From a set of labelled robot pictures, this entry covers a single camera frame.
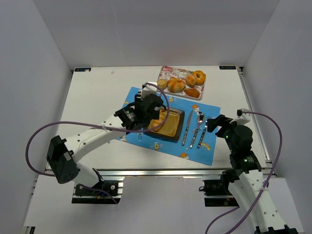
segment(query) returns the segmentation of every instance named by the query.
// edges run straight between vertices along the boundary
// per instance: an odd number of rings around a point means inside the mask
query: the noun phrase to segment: white wall
[[[283,149],[276,170],[286,178],[307,234],[312,233],[311,42],[312,1],[282,0],[244,69],[254,109],[273,117],[282,129]],[[277,130],[258,119],[274,158]]]
[[[0,71],[0,233],[17,234],[37,178],[25,162],[26,142],[60,117],[71,77],[31,0],[1,1]],[[42,133],[31,148],[39,169],[55,130]]]
[[[70,68],[244,65],[279,0],[34,0]]]

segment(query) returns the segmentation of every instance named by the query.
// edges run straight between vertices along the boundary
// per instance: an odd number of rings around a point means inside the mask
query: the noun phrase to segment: cutlery
[[[199,116],[197,117],[197,128],[196,128],[196,130],[195,130],[195,133],[194,133],[194,136],[193,136],[193,139],[192,139],[190,148],[193,147],[194,142],[195,142],[195,139],[196,139],[196,136],[197,136],[197,133],[198,133],[198,130],[199,130],[199,127],[200,127],[200,125],[202,125],[204,122],[205,122],[205,115],[204,115],[203,113],[199,112]]]
[[[187,118],[186,129],[185,129],[184,137],[183,137],[183,140],[182,140],[182,146],[185,144],[186,136],[187,136],[187,133],[189,132],[189,127],[190,127],[190,123],[191,123],[192,114],[193,114],[193,110],[190,112],[189,117]]]
[[[205,133],[206,133],[207,128],[208,128],[208,120],[209,120],[210,118],[212,118],[212,117],[211,117],[211,116],[208,116],[208,118],[207,118],[207,120],[206,120],[205,129],[204,129],[203,133],[201,134],[201,137],[200,137],[200,139],[199,139],[199,143],[198,143],[198,145],[197,145],[197,148],[198,148],[198,149],[200,148],[200,145],[201,145],[201,143],[203,142]]]

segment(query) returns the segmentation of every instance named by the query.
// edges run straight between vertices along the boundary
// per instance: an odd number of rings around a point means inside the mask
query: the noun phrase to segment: placemat
[[[130,89],[130,92],[124,102],[124,105],[122,107],[125,107],[128,103],[134,102],[135,94],[137,94],[139,88],[132,87]],[[141,146],[147,149],[151,150],[157,150],[163,153],[167,153],[170,155],[174,155],[177,157],[180,157],[181,160],[188,159],[191,161],[203,163],[206,165],[212,165],[214,153],[215,153],[215,142],[216,142],[216,135],[217,129],[215,129],[214,132],[208,133],[206,132],[205,137],[203,139],[203,142],[201,144],[201,147],[198,149],[197,145],[200,139],[200,136],[205,128],[205,124],[202,124],[200,126],[199,132],[197,134],[194,147],[190,149],[190,144],[194,135],[194,130],[197,127],[197,117],[198,112],[201,111],[205,118],[207,119],[208,116],[211,117],[217,117],[220,114],[220,107],[217,106],[211,106],[206,105],[194,101],[189,101],[177,97],[173,97],[170,95],[167,95],[167,98],[169,100],[170,106],[183,110],[185,112],[184,122],[183,122],[183,128],[180,135],[180,138],[178,141],[169,141],[165,139],[161,139],[158,137],[148,136],[146,134],[142,133],[130,133],[126,135],[125,137],[122,137],[121,141]],[[193,111],[192,120],[189,128],[189,133],[187,135],[185,145],[182,146],[182,139],[185,133],[186,129],[186,122],[187,118],[189,116],[189,113]]]

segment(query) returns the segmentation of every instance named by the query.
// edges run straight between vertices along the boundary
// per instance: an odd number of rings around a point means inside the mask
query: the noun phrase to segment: utensil handle
[[[184,133],[184,137],[183,137],[183,140],[182,140],[182,146],[185,144],[186,136],[187,136],[187,133],[188,133],[188,132],[189,132],[189,127],[186,127],[185,133]]]
[[[199,139],[199,143],[198,143],[198,145],[197,145],[197,148],[198,148],[198,149],[200,148],[200,145],[201,145],[201,143],[203,142],[205,133],[206,133],[206,128],[204,129],[204,131],[203,131],[203,133],[201,134],[201,137],[200,137],[200,139]]]
[[[193,145],[194,145],[194,142],[195,142],[195,139],[196,139],[197,133],[198,133],[198,128],[196,128],[196,130],[195,130],[195,133],[194,133],[194,136],[193,136],[193,139],[192,139],[192,142],[191,142],[190,148],[192,148],[192,147],[193,147]]]

